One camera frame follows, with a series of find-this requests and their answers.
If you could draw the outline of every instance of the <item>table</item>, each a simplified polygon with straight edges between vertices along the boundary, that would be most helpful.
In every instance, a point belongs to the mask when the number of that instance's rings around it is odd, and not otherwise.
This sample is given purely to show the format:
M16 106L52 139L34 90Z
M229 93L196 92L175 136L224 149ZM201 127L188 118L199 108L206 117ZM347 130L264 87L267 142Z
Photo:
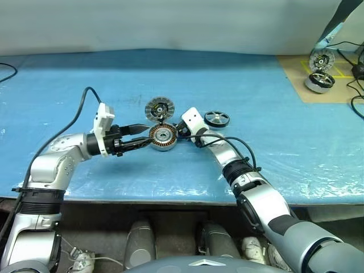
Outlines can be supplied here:
M290 204L364 202L363 120L345 104L303 103L275 56L144 49L6 56L0 62L19 69L0 84L0 196L15 196L10 189L22 182L32 155L72 119L81 92L92 86L115 109L120 126L153 125L144 107L156 96L175 103L170 122L191 106L201 114L228 113L230 124L220 132L253 148L262 174ZM9 72L0 67L0 78ZM68 133L88 133L96 110L95 99L87 97ZM184 140L168 152L146 147L83 162L65 198L235 202L209 151Z

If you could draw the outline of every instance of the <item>silver arm segment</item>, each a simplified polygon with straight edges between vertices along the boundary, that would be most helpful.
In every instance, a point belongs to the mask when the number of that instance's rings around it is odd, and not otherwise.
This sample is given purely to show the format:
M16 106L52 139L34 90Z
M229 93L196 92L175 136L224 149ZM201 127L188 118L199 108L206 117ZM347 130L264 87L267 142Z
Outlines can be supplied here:
M186 111L182 119L191 135L217 134L209 130L194 107ZM216 139L201 136L192 138L192 142L199 141L197 146L201 147ZM230 144L221 140L208 148L231 186L247 226L271 241L294 272L362 272L364 253L321 227L292 217L283 196Z
M123 135L139 134L149 126L111 126L114 117L114 110L100 103L93 134L60 136L33 161L27 186L18 189L22 198L2 255L1 272L27 262L26 268L33 268L36 272L46 272L44 267L38 266L40 264L51 272L55 271L60 258L61 237L54 228L61 219L64 193L79 162L99 154L104 157L109 154L121 156L151 142L149 138L122 142Z
M75 168L79 162L90 159L86 135L64 135L53 141L47 152L39 156L31 167L28 195L44 195L44 201L36 204L34 198L22 204L1 259L1 269L23 260L36 260L44 265L51 261L54 244L60 243L53 228L61 219L59 206ZM39 189L49 192L38 192ZM53 203L47 199L55 197Z

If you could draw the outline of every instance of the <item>black joint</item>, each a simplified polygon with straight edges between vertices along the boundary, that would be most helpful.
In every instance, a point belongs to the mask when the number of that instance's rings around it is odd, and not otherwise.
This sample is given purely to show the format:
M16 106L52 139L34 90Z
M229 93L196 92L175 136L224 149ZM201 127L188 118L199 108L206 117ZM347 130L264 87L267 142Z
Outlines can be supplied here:
M243 220L246 227L255 234L263 234L264 230L262 223L255 209L244 195L239 195L237 197L237 206L243 214Z
M201 128L201 129L199 129L199 131L197 132L196 135L203 135L204 132L206 132L207 130L208 129L206 129L206 128ZM196 147L201 148L202 147L201 137L197 136L197 137L195 137L195 140L196 140L195 141Z
M239 176L243 175L247 172L254 171L252 167L247 163L247 161L240 159L230 162L226 165L223 170L222 174L224 175L225 179L231 186L232 182L238 178Z
M181 121L178 124L173 123L173 126L176 127L176 130L178 132L178 137L187 137L187 136L191 135L191 131L188 129L188 127L184 121Z
M100 154L100 149L98 148L98 143L95 134L88 134L86 143L87 143L87 152L90 155Z
M256 186L259 186L259 185L262 185L262 184L263 183L260 180L256 180L256 181L247 183L247 184L245 184L243 186L240 186L239 184L236 183L234 185L234 188L233 188L234 196L237 198L240 195L240 193L248 191L249 189L253 189Z
M58 214L65 191L57 189L21 189L20 212L23 214Z
M282 236L284 236L284 233L286 233L287 229L289 229L291 226L298 224L299 222L302 222L298 220L297 218L294 218L290 215L281 215L274 219L272 219L268 226L273 230L275 233L278 233Z

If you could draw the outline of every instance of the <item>black wire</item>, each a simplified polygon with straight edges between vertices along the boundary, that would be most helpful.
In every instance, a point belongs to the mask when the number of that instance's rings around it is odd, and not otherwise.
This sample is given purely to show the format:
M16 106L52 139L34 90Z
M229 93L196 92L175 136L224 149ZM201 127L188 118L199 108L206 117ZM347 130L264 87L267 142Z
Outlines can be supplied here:
M234 140L237 140L237 141L239 141L239 142L241 142L247 149L248 149L248 151L249 151L249 153L250 153L250 156L251 156L251 160L253 161L253 166L254 166L254 168L256 168L257 167L257 161L255 160L255 155L254 155L254 153L253 153L253 150L250 148L250 146L244 141L244 140L242 140L242 139L240 139L240 138L235 138L235 137L233 137L233 136L226 136L226 137L224 137L225 138L225 140L226 139L234 139ZM217 140L214 140L214 141L212 141L212 142L210 142L210 143L207 143L207 144L205 144L205 145L203 145L201 148L204 148L204 147L207 147L207 146L209 146L209 145L211 145L211 144L213 144L213 143L216 143L216 142L218 142L218 141L220 141L219 139L217 139Z
M353 80L353 81L351 81L351 82L349 82L349 83L347 83L346 84L346 86L348 86L348 87L350 87L350 88L352 88L352 89L354 89L359 95L358 96L355 96L355 97L353 97L352 99L351 99L351 101L350 101L350 105L351 105L351 108L353 109L353 111L356 113L356 115L358 115L359 117L361 117L362 119L364 119L364 115L362 114L362 113L360 113L359 111L358 111L358 109L355 107L355 104L354 104L354 101L355 100L357 100L357 99L363 99L364 100L364 96L359 92L359 90L357 89L357 88L355 88L355 87L353 87L353 86L351 86L350 84L351 83L353 83L353 82L357 82L357 84L361 87L361 89L362 89L362 91L364 92L364 88L363 88L363 86L360 84L360 82L358 81L358 79L356 78L355 80Z
M251 156L251 160L253 161L253 168L254 169L257 168L257 161L255 160L255 155L254 155L252 149L249 147L249 145L245 141L243 141L243 140L241 140L239 138L235 138L233 136L224 137L224 136L214 135L214 134L189 135L189 136L181 136L180 138L186 138L186 139L188 139L188 138L196 138L196 137L197 138L198 137L216 137L216 138L219 138L219 139L216 139L214 141L211 141L210 143L207 143L207 144L202 145L201 148L207 147L207 146L209 146L209 145L211 145L213 143L216 143L216 142L219 142L221 140L224 140L224 141L228 142L228 144L230 144L232 146L232 148L235 150L235 152L242 159L244 159L245 157L240 153L239 149L237 149L237 147L235 145L233 145L231 141L229 141L229 139L234 139L234 140L237 140L237 141L241 142L249 150L249 153L250 153L250 156Z
M362 52L359 54L359 56L358 56L357 63L360 63L360 58L361 58L362 55L364 55L364 48L363 48Z
M87 95L87 92L91 90L92 93L95 95L98 103L100 104L102 101L100 100L98 94L96 93L96 91L92 88L92 87L86 87L85 90L83 91L82 93L82 96L81 96L81 100L80 100L80 104L78 106L78 109L77 109L77 112L75 114L75 117L71 120L70 123L68 123L63 129L61 129L57 134L55 134L54 136L52 136L51 138L49 138L49 140L47 140L42 146L41 148L39 148L39 150L35 153L35 155L33 156L33 158L30 160L30 163L29 163L29 166L28 166L28 170L25 174L25 178L24 178L24 182L23 182L23 186L22 188L27 188L28 186L28 182L29 182L29 178L30 178L30 170L31 170L31 167L32 167L32 164L34 162L34 160L42 153L42 151L54 140L56 139L57 137L59 137L62 133L64 133L66 130L68 130L78 119L78 117L80 116L81 114L81 111L82 111L82 108L84 107L84 103L85 103L85 99L86 99L86 95ZM12 210L10 211L8 217L6 218L6 221L1 229L1 232L0 232L0 241L1 239L3 238L10 222L13 220L13 216L14 214L19 210L19 207L20 207L20 201L22 199L22 192L19 193L19 196L18 198L16 199L15 201L15 204L12 208Z
M351 64L352 66L354 66L354 63L352 61L350 61L347 57L345 57L344 54L341 53L340 49L336 49L337 53L339 53L349 64Z
M359 47L364 46L364 44L355 44L355 43L353 43L353 42L349 42L349 41L342 41L342 42L337 43L337 44L328 44L327 46L328 46L328 47L333 47L333 46L337 46L338 44L344 44L344 43L347 43L347 44L353 44L353 45L355 45L355 46L359 46Z
M361 98L362 100L364 100L364 96L355 96L351 99L350 101L350 105L351 108L353 109L353 111L356 113L356 115L358 115L359 117L361 117L362 119L364 119L364 115L362 113L360 113L354 106L354 101Z
M16 74L18 74L18 70L14 66L12 66L11 64L0 63L0 65L5 65L7 67L11 67L14 70L14 72L11 75L9 75L9 76L7 76L5 78L0 79L0 82L6 81L6 80L14 77Z

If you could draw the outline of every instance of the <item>white wall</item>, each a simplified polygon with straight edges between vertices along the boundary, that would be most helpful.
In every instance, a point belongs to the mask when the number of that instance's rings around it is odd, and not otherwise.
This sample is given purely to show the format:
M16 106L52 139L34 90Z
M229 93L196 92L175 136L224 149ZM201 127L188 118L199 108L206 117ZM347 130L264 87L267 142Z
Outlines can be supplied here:
M169 48L309 53L340 0L1 0L0 55Z

